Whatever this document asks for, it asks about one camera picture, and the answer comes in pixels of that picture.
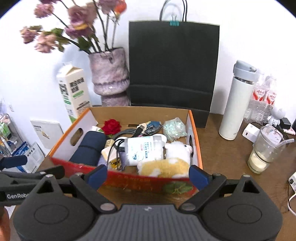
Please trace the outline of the person's hand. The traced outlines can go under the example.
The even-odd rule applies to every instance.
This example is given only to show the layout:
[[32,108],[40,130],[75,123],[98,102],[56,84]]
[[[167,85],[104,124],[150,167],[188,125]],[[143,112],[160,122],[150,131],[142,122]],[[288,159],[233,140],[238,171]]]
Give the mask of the person's hand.
[[11,228],[10,228],[10,218],[7,210],[1,207],[0,216],[0,241],[10,241]]

